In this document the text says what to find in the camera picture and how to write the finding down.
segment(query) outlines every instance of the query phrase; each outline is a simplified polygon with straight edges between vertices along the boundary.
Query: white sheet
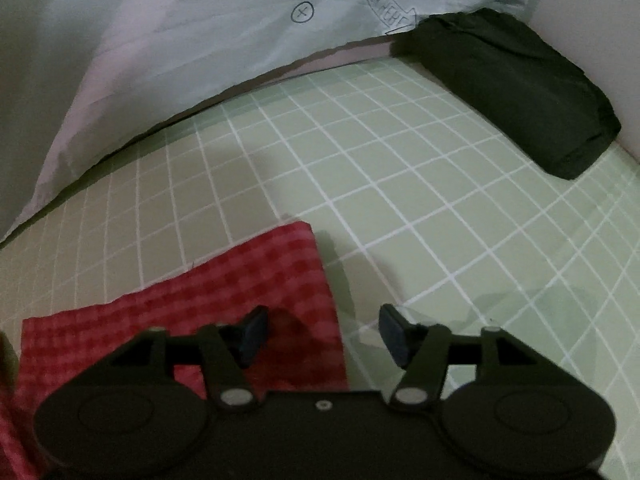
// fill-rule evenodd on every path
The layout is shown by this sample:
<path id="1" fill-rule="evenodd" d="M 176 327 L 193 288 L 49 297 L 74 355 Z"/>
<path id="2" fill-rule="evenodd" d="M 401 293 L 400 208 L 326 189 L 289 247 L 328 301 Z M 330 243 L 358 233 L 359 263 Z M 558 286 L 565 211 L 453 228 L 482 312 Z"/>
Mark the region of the white sheet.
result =
<path id="1" fill-rule="evenodd" d="M 0 0 L 0 240 L 226 88 L 421 16 L 527 0 Z"/>

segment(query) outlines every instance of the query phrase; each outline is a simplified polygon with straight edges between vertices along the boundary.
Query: white wall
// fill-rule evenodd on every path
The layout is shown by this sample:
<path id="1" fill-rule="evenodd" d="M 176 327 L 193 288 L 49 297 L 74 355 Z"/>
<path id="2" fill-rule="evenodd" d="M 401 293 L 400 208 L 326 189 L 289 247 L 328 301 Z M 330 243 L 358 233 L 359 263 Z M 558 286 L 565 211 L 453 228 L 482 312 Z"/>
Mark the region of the white wall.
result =
<path id="1" fill-rule="evenodd" d="M 640 160 L 640 0 L 538 0 L 529 25 L 602 88 Z"/>

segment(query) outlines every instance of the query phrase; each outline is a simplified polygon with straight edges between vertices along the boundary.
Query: circular cover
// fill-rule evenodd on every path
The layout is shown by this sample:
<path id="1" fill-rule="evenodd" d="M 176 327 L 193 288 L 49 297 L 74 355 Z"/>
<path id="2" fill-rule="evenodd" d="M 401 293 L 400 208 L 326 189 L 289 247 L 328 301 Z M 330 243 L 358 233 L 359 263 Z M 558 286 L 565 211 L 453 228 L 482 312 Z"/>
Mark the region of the circular cover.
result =
<path id="1" fill-rule="evenodd" d="M 609 405 L 584 386 L 468 384 L 444 401 L 450 439 L 478 462 L 518 476 L 586 468 L 613 441 Z"/>
<path id="2" fill-rule="evenodd" d="M 67 385 L 40 405 L 34 432 L 59 466 L 128 478 L 170 465 L 206 420 L 206 403 L 181 384 Z"/>

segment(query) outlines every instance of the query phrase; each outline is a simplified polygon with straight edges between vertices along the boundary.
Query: metal bolt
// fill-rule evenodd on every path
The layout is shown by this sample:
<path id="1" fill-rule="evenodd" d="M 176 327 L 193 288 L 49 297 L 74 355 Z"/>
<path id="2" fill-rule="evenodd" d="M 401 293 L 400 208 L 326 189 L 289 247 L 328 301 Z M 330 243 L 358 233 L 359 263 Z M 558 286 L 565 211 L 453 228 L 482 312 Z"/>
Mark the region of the metal bolt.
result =
<path id="1" fill-rule="evenodd" d="M 416 404 L 422 404 L 429 396 L 421 388 L 407 387 L 400 388 L 396 391 L 396 399 L 403 404 L 415 406 Z"/>
<path id="2" fill-rule="evenodd" d="M 229 388 L 220 394 L 220 400 L 227 406 L 245 406 L 254 400 L 254 394 L 244 388 Z"/>
<path id="3" fill-rule="evenodd" d="M 316 402 L 316 408 L 321 412 L 328 412 L 334 404 L 330 400 L 318 400 Z"/>

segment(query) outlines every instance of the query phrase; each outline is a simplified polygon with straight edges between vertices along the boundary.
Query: gingham fabric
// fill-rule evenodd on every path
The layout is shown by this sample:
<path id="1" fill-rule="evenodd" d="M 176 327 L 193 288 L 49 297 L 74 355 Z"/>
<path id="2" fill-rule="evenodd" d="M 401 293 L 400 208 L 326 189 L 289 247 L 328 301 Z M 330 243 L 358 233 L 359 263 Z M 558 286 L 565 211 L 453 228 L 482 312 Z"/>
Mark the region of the gingham fabric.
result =
<path id="1" fill-rule="evenodd" d="M 295 222 L 112 303 L 25 320 L 12 405 L 0 406 L 0 444 L 9 465 L 0 465 L 0 474 L 36 478 L 42 468 L 30 459 L 33 444 L 20 427 L 30 425 L 48 394 L 136 333 L 164 326 L 172 335 L 189 334 L 207 323 L 235 323 L 258 304 L 270 317 L 267 345 L 246 372 L 258 394 L 347 389 L 338 320 L 315 239 L 308 224 Z M 204 396 L 199 370 L 177 368 L 176 379 Z"/>

